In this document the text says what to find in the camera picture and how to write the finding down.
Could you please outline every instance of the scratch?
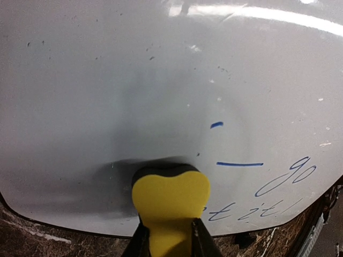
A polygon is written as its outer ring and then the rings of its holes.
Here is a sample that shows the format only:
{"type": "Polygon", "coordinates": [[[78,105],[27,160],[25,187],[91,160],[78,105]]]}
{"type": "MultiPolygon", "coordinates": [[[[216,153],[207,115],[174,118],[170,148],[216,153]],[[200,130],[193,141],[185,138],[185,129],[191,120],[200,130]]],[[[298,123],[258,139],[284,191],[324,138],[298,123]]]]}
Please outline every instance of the scratch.
{"type": "Polygon", "coordinates": [[[322,143],[322,144],[320,144],[319,146],[321,146],[321,147],[325,147],[325,146],[329,146],[331,143],[322,143]]]}
{"type": "Polygon", "coordinates": [[[32,231],[30,229],[27,229],[19,224],[16,224],[16,223],[13,223],[13,222],[9,222],[9,221],[4,221],[6,222],[7,224],[9,225],[12,225],[12,226],[16,226],[18,229],[22,229],[32,235],[35,235],[35,236],[39,236],[39,237],[43,237],[45,238],[46,240],[54,240],[54,241],[62,241],[62,242],[65,242],[67,244],[71,244],[71,240],[67,240],[65,238],[61,238],[61,237],[55,237],[55,236],[52,236],[52,235],[48,235],[48,234],[43,234],[43,233],[40,233],[40,232],[37,232],[37,231],[32,231]]]}
{"type": "Polygon", "coordinates": [[[260,226],[258,226],[258,225],[255,225],[255,224],[253,224],[253,223],[249,223],[249,225],[253,225],[253,226],[255,226],[255,227],[257,227],[257,229],[261,229],[261,227],[260,226]]]}
{"type": "Polygon", "coordinates": [[[225,22],[226,20],[230,19],[231,17],[236,16],[237,13],[238,13],[239,11],[241,11],[241,10],[242,10],[244,7],[246,7],[247,5],[248,5],[248,4],[243,4],[242,6],[237,7],[237,10],[235,10],[233,13],[230,13],[230,14],[226,15],[219,23],[223,23],[223,22],[225,22]]]}

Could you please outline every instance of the glossy paint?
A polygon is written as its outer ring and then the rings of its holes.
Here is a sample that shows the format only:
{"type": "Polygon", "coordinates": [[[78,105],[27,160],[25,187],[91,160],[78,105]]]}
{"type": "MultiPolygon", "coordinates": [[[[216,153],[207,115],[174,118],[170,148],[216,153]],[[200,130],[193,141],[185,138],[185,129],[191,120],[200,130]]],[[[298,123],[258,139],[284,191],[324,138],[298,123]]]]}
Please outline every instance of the glossy paint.
{"type": "Polygon", "coordinates": [[[342,175],[343,2],[0,12],[0,192],[21,215],[131,236],[132,174],[165,159],[209,177],[224,235],[288,222],[342,175]]]}

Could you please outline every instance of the blue marker line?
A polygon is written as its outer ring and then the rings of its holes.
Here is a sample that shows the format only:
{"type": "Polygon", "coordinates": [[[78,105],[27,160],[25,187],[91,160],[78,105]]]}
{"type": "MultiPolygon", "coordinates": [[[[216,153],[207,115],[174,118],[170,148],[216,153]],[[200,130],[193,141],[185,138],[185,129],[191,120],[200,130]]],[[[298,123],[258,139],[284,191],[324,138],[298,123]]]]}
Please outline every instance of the blue marker line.
{"type": "Polygon", "coordinates": [[[228,162],[217,162],[217,165],[231,166],[231,167],[255,167],[262,166],[263,163],[228,163],[228,162]]]}
{"type": "Polygon", "coordinates": [[[213,123],[212,125],[211,125],[211,129],[212,128],[214,128],[214,127],[219,127],[219,126],[224,126],[224,122],[216,122],[216,123],[213,123]]]}
{"type": "Polygon", "coordinates": [[[289,209],[291,209],[293,206],[295,206],[298,202],[300,202],[303,198],[301,198],[299,201],[297,201],[295,204],[291,205],[290,207],[288,207],[286,210],[284,210],[282,213],[288,211],[289,209]]]}

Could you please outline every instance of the handwritten number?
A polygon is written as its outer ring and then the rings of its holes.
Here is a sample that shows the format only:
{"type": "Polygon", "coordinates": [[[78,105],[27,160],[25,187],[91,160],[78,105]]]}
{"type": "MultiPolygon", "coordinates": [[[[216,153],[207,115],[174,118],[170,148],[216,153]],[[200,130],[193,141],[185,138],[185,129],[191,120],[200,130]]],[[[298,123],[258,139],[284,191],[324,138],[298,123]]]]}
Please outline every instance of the handwritten number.
{"type": "Polygon", "coordinates": [[[298,183],[304,179],[306,179],[309,175],[311,175],[315,170],[316,170],[317,166],[313,165],[311,167],[309,167],[308,169],[306,169],[304,172],[302,172],[299,176],[296,177],[296,179],[293,180],[293,184],[298,183]],[[310,173],[308,173],[305,177],[303,177],[302,179],[299,179],[299,177],[301,177],[306,171],[308,171],[309,169],[312,169],[312,171],[310,173]]]}
{"type": "Polygon", "coordinates": [[[273,214],[275,214],[275,213],[278,213],[279,211],[275,211],[275,212],[273,212],[273,213],[269,213],[269,214],[267,214],[267,215],[264,215],[267,211],[274,209],[275,206],[278,205],[278,204],[281,203],[281,202],[283,202],[283,200],[277,202],[276,204],[274,204],[272,207],[270,207],[270,208],[268,208],[268,209],[263,209],[263,212],[261,213],[260,217],[267,217],[267,216],[273,215],[273,214]]]}
{"type": "MultiPolygon", "coordinates": [[[[289,175],[289,172],[286,174],[283,174],[275,179],[273,179],[272,181],[269,181],[267,184],[265,184],[263,187],[261,187],[256,193],[255,193],[255,197],[260,197],[262,195],[265,195],[267,193],[269,193],[270,191],[274,190],[275,188],[281,186],[283,183],[285,183],[287,180],[289,180],[292,176],[294,176],[302,167],[304,167],[304,165],[310,160],[311,158],[306,156],[300,160],[298,160],[297,162],[295,162],[294,164],[292,164],[292,166],[290,166],[289,170],[295,170],[293,171],[293,173],[291,173],[289,175]]],[[[317,166],[313,165],[312,167],[306,169],[304,172],[302,172],[299,176],[297,176],[292,184],[298,183],[304,179],[306,179],[309,175],[311,175],[315,170],[316,170],[317,166]],[[306,173],[308,170],[312,169],[312,171],[307,174],[305,177],[302,177],[302,175],[304,173],[306,173]]]]}
{"type": "Polygon", "coordinates": [[[249,211],[252,211],[252,212],[250,212],[250,213],[248,213],[248,214],[246,214],[246,215],[240,217],[240,218],[237,219],[237,220],[238,220],[238,221],[245,220],[246,218],[249,218],[249,215],[250,215],[250,214],[253,214],[253,213],[257,212],[258,210],[259,210],[259,208],[250,209],[249,211]]]}
{"type": "Polygon", "coordinates": [[[297,170],[296,170],[296,172],[297,172],[297,171],[298,171],[300,168],[302,168],[310,159],[311,159],[311,158],[308,157],[308,156],[307,156],[307,157],[304,157],[303,159],[301,159],[301,160],[297,161],[296,163],[294,163],[289,169],[290,169],[290,170],[294,170],[294,169],[297,168],[297,170]],[[298,164],[299,162],[301,162],[301,161],[303,161],[303,160],[306,160],[306,161],[305,161],[304,163],[298,165],[298,166],[293,167],[294,165],[298,164]]]}
{"type": "Polygon", "coordinates": [[[289,209],[291,209],[293,206],[295,206],[298,202],[300,202],[302,199],[304,199],[304,198],[301,198],[300,200],[298,200],[298,201],[296,201],[294,204],[292,204],[291,206],[289,206],[286,210],[284,210],[282,213],[284,213],[284,212],[286,212],[286,211],[288,211],[289,209]]]}
{"type": "Polygon", "coordinates": [[[274,190],[274,189],[277,188],[278,186],[282,185],[284,182],[286,182],[286,181],[290,178],[290,176],[289,176],[288,178],[286,178],[285,180],[283,180],[282,182],[280,182],[278,185],[272,187],[271,189],[269,189],[269,190],[267,190],[267,191],[265,191],[265,192],[263,192],[263,193],[260,193],[260,191],[262,191],[265,187],[269,186],[270,184],[272,184],[274,181],[278,180],[279,178],[282,178],[282,177],[284,177],[284,176],[287,176],[288,174],[289,174],[289,173],[283,174],[283,175],[281,175],[280,177],[277,177],[277,178],[273,179],[272,181],[268,182],[267,184],[265,184],[263,187],[261,187],[261,188],[255,193],[255,197],[260,197],[260,196],[262,196],[262,195],[264,195],[264,194],[266,194],[266,193],[269,193],[270,191],[274,190]]]}
{"type": "Polygon", "coordinates": [[[233,203],[229,204],[228,206],[225,206],[224,208],[222,208],[220,211],[212,211],[212,212],[210,212],[209,214],[213,214],[213,215],[208,219],[208,221],[218,221],[218,220],[222,220],[223,218],[230,217],[231,215],[215,218],[218,214],[226,213],[226,212],[230,211],[231,209],[227,209],[227,208],[229,208],[229,207],[231,207],[232,205],[235,205],[235,204],[236,203],[233,202],[233,203]]]}

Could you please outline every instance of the white painted surface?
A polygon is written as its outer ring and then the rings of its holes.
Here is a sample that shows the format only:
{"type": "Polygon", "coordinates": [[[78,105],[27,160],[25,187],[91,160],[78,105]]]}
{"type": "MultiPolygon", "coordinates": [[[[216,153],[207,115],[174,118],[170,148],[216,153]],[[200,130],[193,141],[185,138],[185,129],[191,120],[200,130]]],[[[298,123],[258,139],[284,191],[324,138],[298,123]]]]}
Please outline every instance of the white painted surface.
{"type": "Polygon", "coordinates": [[[0,190],[26,217],[130,236],[131,176],[167,158],[209,177],[222,235],[283,224],[342,175],[343,2],[0,7],[0,190]]]}

